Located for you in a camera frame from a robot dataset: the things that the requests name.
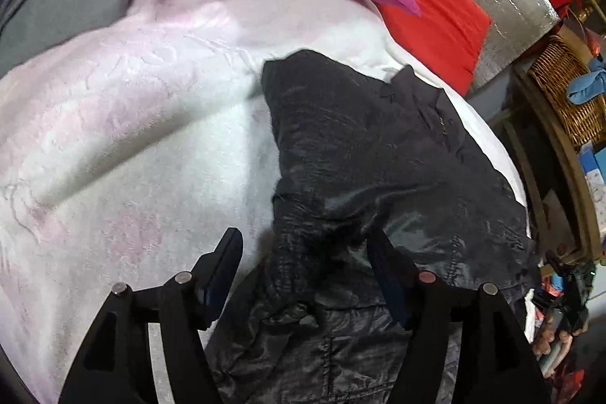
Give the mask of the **black quilted jacket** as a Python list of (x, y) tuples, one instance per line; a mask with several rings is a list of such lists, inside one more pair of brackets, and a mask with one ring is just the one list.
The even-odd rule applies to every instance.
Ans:
[[(525, 208), (444, 90), (376, 80), (301, 50), (261, 76), (280, 161), (269, 255), (234, 291), (206, 354), (226, 403), (545, 403), (518, 319), (537, 268)], [(391, 316), (367, 258), (388, 240), (453, 288), (493, 283), (506, 311), (431, 343)]]

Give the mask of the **white patterned box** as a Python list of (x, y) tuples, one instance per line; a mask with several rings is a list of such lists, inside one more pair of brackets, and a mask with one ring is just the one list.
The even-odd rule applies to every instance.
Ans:
[(584, 177), (594, 203), (600, 237), (604, 240), (606, 234), (606, 184), (599, 168), (590, 170)]

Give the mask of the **wooden side table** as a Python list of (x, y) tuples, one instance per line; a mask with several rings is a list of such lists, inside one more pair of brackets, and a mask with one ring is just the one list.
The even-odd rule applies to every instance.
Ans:
[(489, 125), (522, 178), (538, 250), (554, 251), (566, 264), (599, 260), (603, 250), (597, 215), (577, 154), (524, 66), (512, 67), (504, 107)]

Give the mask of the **light blue box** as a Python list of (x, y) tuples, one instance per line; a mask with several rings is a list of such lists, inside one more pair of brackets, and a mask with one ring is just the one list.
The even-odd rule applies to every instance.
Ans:
[(604, 176), (596, 159), (593, 144), (586, 142), (577, 154), (583, 175), (590, 184), (605, 184)]

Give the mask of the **light blue cloth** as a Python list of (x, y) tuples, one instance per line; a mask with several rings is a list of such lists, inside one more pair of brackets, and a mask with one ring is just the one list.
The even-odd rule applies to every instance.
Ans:
[(606, 91), (605, 59), (601, 55), (592, 58), (587, 67), (587, 74), (573, 79), (567, 88), (567, 98), (576, 106), (587, 103)]

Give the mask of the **white bed blanket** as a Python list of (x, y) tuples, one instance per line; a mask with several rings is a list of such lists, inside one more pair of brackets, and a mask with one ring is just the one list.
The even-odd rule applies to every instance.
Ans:
[(2, 79), (1, 346), (40, 402), (112, 282), (148, 286), (231, 225), (259, 261), (278, 178), (260, 74), (301, 48), (440, 86), (362, 0), (134, 0)]

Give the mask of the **red cushion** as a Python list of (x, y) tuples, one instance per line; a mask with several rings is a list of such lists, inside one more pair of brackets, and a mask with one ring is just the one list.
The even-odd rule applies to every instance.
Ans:
[(420, 16), (380, 4), (391, 37), (465, 96), (472, 88), (492, 19), (473, 0), (415, 0)]

